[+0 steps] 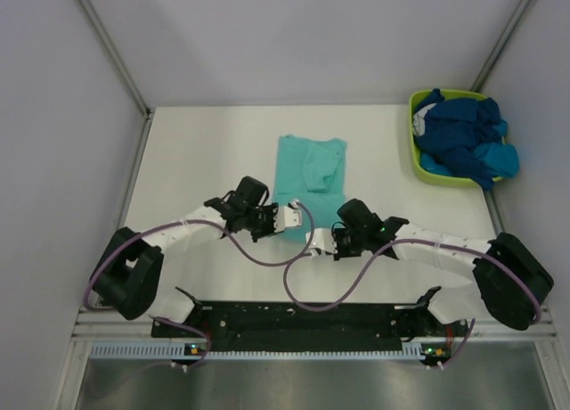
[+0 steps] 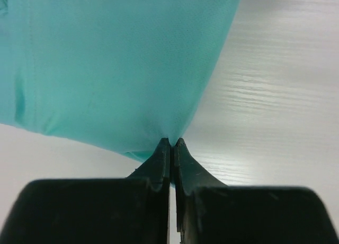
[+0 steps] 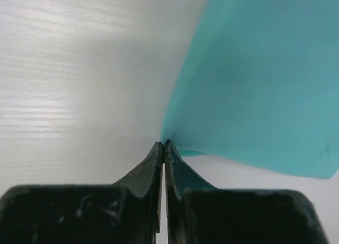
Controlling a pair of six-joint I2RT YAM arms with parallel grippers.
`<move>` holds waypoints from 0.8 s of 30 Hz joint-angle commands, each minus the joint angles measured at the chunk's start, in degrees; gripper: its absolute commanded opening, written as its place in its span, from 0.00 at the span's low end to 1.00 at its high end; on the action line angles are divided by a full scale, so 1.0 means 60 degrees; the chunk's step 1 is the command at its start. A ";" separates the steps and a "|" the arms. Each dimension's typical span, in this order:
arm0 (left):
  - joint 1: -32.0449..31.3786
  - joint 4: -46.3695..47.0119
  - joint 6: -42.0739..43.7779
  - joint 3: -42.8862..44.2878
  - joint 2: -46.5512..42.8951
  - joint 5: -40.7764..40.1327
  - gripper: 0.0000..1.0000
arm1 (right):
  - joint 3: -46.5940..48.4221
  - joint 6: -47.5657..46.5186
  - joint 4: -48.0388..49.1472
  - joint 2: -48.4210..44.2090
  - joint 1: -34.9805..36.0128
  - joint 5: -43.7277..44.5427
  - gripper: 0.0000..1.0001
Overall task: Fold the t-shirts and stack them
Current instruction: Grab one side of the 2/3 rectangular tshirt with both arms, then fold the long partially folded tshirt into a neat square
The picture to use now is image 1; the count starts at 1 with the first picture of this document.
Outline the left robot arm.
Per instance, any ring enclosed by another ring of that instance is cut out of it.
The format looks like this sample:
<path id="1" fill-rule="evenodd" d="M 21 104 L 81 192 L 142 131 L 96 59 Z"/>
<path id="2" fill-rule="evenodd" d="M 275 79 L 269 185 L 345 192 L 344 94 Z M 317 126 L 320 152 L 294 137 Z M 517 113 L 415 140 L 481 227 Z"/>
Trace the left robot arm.
<path id="1" fill-rule="evenodd" d="M 265 184 L 245 176 L 235 190 L 204 202 L 179 220 L 145 232 L 118 229 L 90 277 L 84 302 L 95 292 L 126 320 L 169 315 L 179 333 L 193 335 L 202 315 L 191 303 L 178 303 L 172 296 L 175 287 L 167 284 L 166 258 L 243 230 L 255 242 L 276 234 L 279 204 L 268 203 L 268 193 Z"/>

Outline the teal t shirt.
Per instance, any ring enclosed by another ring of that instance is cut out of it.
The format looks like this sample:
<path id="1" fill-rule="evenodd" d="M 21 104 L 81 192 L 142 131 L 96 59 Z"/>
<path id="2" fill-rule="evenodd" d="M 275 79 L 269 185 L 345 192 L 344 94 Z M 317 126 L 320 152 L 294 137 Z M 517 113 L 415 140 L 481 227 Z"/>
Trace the teal t shirt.
<path id="1" fill-rule="evenodd" d="M 344 140 L 314 141 L 294 135 L 279 138 L 273 201 L 286 205 L 294 200 L 305 205 L 317 228 L 339 221 L 338 209 L 346 202 Z"/>

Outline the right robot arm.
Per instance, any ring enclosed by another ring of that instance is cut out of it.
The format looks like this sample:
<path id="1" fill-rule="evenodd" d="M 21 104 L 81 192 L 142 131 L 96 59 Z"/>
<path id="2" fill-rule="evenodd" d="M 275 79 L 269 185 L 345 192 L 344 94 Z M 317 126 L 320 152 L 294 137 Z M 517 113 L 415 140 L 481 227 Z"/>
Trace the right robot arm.
<path id="1" fill-rule="evenodd" d="M 468 279 L 468 284 L 436 285 L 418 300 L 418 328 L 428 335 L 447 324 L 477 318 L 482 311 L 501 324 L 525 331 L 542 316 L 542 303 L 554 281 L 513 234 L 489 240 L 461 238 L 415 225 L 401 217 L 381 219 L 363 201 L 352 199 L 338 209 L 342 226 L 332 231 L 334 258 L 365 251 L 378 256 L 436 267 Z"/>

